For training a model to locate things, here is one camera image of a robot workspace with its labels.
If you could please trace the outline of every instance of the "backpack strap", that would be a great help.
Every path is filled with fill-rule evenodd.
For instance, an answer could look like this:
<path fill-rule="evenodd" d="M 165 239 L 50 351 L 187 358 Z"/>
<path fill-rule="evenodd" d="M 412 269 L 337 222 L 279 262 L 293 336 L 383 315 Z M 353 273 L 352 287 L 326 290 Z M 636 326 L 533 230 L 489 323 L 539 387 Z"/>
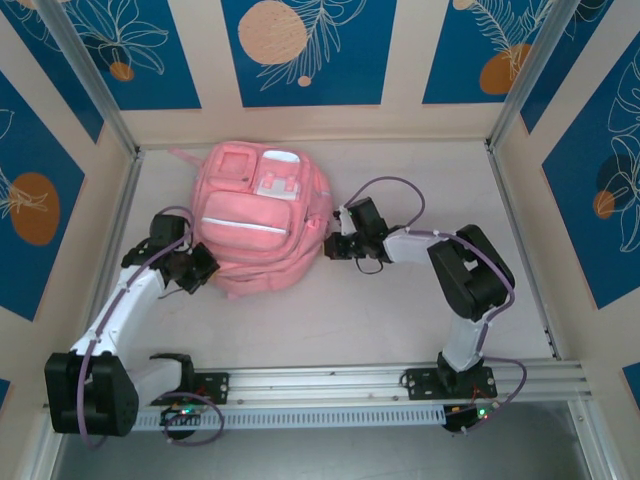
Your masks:
<path fill-rule="evenodd" d="M 204 160 L 196 157 L 195 155 L 191 155 L 190 153 L 185 152 L 184 150 L 180 150 L 179 148 L 170 148 L 169 153 L 178 158 L 181 158 L 185 162 L 193 165 L 194 167 L 200 168 L 204 163 Z"/>

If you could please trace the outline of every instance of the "pink backpack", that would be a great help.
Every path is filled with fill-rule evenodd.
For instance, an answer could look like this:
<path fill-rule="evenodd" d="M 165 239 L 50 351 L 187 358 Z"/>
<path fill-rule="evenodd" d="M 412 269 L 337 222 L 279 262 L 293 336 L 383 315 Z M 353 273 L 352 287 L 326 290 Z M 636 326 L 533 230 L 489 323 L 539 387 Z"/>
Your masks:
<path fill-rule="evenodd" d="M 194 242 L 220 264 L 212 282 L 230 297 L 280 290 L 302 278 L 326 238 L 329 182 L 302 152 L 246 142 L 218 144 L 199 166 L 191 198 Z"/>

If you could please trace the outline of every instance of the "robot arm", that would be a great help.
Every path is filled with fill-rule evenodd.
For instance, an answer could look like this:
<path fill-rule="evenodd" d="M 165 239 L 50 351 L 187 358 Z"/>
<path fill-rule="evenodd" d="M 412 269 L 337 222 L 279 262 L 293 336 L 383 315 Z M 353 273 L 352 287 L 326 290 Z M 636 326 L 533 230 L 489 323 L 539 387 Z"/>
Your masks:
<path fill-rule="evenodd" d="M 449 339 L 438 356 L 438 377 L 451 397 L 464 396 L 482 368 L 488 322 L 504 308 L 507 284 L 515 286 L 513 274 L 482 230 L 467 225 L 453 235 L 388 228 L 368 197 L 341 207 L 334 216 L 341 232 L 325 242 L 329 258 L 433 266 L 454 312 Z"/>
<path fill-rule="evenodd" d="M 185 226 L 183 217 L 157 215 L 150 237 L 125 255 L 117 285 L 89 330 L 70 352 L 49 358 L 45 379 L 56 432 L 79 432 L 75 393 L 88 352 L 84 419 L 89 434 L 126 435 L 139 405 L 178 388 L 190 391 L 194 372 L 187 355 L 155 355 L 137 370 L 131 369 L 129 358 L 136 333 L 168 283 L 175 281 L 192 294 L 219 268 L 202 244 L 193 249 L 178 247 L 145 266 L 163 249 L 179 242 Z"/>

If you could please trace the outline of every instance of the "backpack handle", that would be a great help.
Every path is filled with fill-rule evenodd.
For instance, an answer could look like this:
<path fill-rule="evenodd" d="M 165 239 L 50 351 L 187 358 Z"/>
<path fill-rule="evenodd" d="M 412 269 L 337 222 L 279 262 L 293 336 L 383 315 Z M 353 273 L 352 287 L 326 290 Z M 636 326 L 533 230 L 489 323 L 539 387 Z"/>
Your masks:
<path fill-rule="evenodd" d="M 202 164 L 204 163 L 204 160 L 201 158 L 196 157 L 195 155 L 191 155 L 190 153 L 185 152 L 184 150 L 181 150 L 179 148 L 170 148 L 169 153 L 171 155 L 174 155 L 178 158 L 181 158 L 182 160 L 184 160 L 185 162 L 193 165 L 194 167 L 200 168 L 202 166 Z"/>

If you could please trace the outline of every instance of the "white floor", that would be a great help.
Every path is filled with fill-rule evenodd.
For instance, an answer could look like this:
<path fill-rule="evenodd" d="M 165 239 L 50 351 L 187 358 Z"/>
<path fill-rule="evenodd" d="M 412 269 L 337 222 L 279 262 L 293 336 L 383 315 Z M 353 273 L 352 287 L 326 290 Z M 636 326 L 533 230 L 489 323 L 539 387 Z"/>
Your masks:
<path fill-rule="evenodd" d="M 468 223 L 479 225 L 517 282 L 516 304 L 496 319 L 485 353 L 551 356 L 481 142 L 285 145 L 312 155 L 329 176 L 336 205 L 373 177 L 398 175 L 415 182 L 427 199 L 415 228 L 455 231 Z M 204 157 L 208 149 L 190 152 Z M 188 206 L 195 173 L 165 151 L 146 153 L 122 255 L 148 236 L 158 210 Z M 402 184 L 377 184 L 366 193 L 389 225 L 406 222 L 419 206 L 414 192 Z M 433 361 L 445 343 L 450 317 L 430 267 L 387 265 L 379 275 L 365 276 L 353 262 L 318 256 L 309 274 L 283 292 L 230 301 L 206 286 L 192 297 L 181 292 L 159 301 L 134 344 L 139 358 L 189 353 L 197 368 Z"/>

